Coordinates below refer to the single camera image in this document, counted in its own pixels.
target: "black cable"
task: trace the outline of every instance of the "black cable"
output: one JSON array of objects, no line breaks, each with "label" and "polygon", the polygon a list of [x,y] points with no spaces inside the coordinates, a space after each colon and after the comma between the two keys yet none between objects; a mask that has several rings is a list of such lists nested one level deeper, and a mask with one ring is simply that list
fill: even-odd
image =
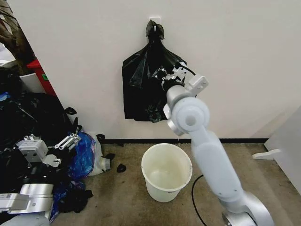
[{"label": "black cable", "polygon": [[178,69],[179,67],[184,68],[187,71],[189,71],[191,74],[196,75],[191,69],[189,69],[188,67],[183,66],[179,61],[177,63],[175,63],[174,67],[176,69]]},{"label": "black cable", "polygon": [[194,197],[193,197],[193,189],[194,189],[194,185],[196,184],[196,182],[202,178],[203,175],[199,176],[194,182],[193,182],[193,185],[192,185],[192,189],[191,189],[191,198],[192,198],[192,203],[193,203],[193,206],[194,206],[194,210],[196,211],[197,215],[198,215],[198,218],[201,220],[201,222],[203,223],[204,226],[207,226],[207,224],[203,221],[202,217],[199,215],[198,213],[198,210],[197,210],[197,207],[196,207],[196,204],[194,202]]}]

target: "black garbage bag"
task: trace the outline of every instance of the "black garbage bag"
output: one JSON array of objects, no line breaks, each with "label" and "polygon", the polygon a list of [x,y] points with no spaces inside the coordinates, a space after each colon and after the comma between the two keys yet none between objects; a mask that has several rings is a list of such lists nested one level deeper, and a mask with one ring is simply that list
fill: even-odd
[{"label": "black garbage bag", "polygon": [[163,67],[172,74],[176,62],[186,62],[163,46],[162,25],[150,20],[146,36],[149,43],[123,62],[124,113],[126,119],[158,122],[166,119],[163,112],[166,93],[154,73]]},{"label": "black garbage bag", "polygon": [[22,83],[19,75],[4,67],[0,67],[0,95],[8,92],[13,97],[19,96],[22,90]]},{"label": "black garbage bag", "polygon": [[24,136],[34,134],[47,145],[56,144],[71,129],[71,122],[57,97],[25,93],[0,101],[0,150],[13,147]]}]

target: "floor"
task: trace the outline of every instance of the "floor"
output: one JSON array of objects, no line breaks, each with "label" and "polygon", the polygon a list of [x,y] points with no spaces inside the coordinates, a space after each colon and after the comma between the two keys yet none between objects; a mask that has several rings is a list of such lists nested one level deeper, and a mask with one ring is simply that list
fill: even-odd
[{"label": "floor", "polygon": [[[151,144],[103,145],[103,153],[115,153],[111,171],[86,179],[94,196],[79,214],[60,214],[52,226],[197,226],[202,225],[191,201],[193,181],[201,174],[189,144],[179,144],[190,157],[193,175],[190,183],[171,202],[160,203],[147,193],[140,163]],[[255,194],[269,209],[277,226],[301,226],[301,196],[274,161],[254,160],[264,152],[262,144],[225,144],[227,154],[245,190]],[[127,170],[117,173],[123,163]],[[200,179],[194,190],[200,215],[208,226],[222,226],[222,206]]]}]

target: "white bucket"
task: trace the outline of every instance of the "white bucket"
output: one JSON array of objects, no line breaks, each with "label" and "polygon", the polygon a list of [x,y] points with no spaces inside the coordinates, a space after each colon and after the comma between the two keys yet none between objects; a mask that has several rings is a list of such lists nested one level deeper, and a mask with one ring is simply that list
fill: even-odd
[{"label": "white bucket", "polygon": [[150,196],[159,202],[169,202],[191,179],[192,164],[178,146],[157,144],[143,155],[141,169]]}]

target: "black baseboard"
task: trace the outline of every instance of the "black baseboard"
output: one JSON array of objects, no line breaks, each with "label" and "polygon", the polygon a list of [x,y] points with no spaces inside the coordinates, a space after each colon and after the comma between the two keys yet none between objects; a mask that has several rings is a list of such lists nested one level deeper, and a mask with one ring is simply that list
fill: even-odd
[{"label": "black baseboard", "polygon": [[[265,143],[267,138],[221,138],[222,144]],[[102,144],[190,144],[191,139],[104,139]]]}]

